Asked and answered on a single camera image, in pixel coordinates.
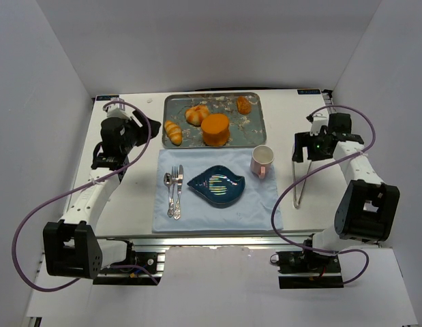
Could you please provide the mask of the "silver metal tongs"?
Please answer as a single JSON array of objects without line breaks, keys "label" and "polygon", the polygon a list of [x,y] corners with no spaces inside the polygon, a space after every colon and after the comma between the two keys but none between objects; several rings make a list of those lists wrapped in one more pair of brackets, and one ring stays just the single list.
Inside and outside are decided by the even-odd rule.
[{"label": "silver metal tongs", "polygon": [[[293,161],[292,162],[292,181],[295,182],[299,180],[301,177],[305,176],[307,173],[310,172],[311,168],[312,168],[311,161],[307,161],[305,163],[297,163]],[[307,180],[303,180],[293,187],[292,205],[296,210],[300,208],[301,201],[305,193],[306,182]]]}]

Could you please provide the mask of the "orange cylindrical cake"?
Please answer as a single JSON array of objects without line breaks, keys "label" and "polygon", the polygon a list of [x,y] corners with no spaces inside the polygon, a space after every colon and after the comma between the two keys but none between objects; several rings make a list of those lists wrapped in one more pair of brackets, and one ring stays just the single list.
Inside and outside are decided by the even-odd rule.
[{"label": "orange cylindrical cake", "polygon": [[210,114],[200,126],[203,142],[207,146],[224,146],[230,137],[229,125],[225,114]]}]

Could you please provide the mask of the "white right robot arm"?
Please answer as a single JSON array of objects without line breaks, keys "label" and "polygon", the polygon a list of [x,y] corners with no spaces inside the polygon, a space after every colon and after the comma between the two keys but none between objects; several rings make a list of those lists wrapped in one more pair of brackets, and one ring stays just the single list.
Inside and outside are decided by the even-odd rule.
[{"label": "white right robot arm", "polygon": [[374,171],[363,152],[362,137],[352,132],[349,114],[333,113],[328,117],[315,114],[307,119],[311,129],[295,134],[292,161],[334,159],[347,188],[333,225],[310,236],[304,245],[331,256],[351,245],[386,241],[395,218],[399,189],[386,184]]}]

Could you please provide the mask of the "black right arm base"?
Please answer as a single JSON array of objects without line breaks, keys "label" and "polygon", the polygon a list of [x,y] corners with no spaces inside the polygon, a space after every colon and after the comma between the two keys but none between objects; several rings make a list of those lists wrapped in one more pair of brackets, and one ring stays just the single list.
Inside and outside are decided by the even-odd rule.
[{"label": "black right arm base", "polygon": [[269,258],[278,267],[280,289],[343,288],[340,261],[331,256],[302,249],[278,251]]}]

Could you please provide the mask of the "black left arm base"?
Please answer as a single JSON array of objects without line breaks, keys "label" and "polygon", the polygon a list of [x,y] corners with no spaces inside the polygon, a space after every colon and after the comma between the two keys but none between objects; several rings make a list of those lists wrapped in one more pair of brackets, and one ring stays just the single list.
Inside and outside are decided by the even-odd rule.
[{"label": "black left arm base", "polygon": [[126,240],[103,240],[101,249],[102,269],[94,285],[156,286],[160,282],[157,252],[137,251]]}]

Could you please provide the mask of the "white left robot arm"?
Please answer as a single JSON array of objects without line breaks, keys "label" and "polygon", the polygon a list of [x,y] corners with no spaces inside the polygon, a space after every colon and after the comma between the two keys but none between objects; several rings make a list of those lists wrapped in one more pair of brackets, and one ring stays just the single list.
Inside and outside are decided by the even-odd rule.
[{"label": "white left robot arm", "polygon": [[114,190],[120,185],[135,146],[156,137],[161,124],[134,112],[101,123],[101,141],[93,151],[90,186],[57,222],[43,230],[46,269],[51,276],[95,279],[111,264],[129,264],[131,246],[123,240],[98,240],[94,229]]}]

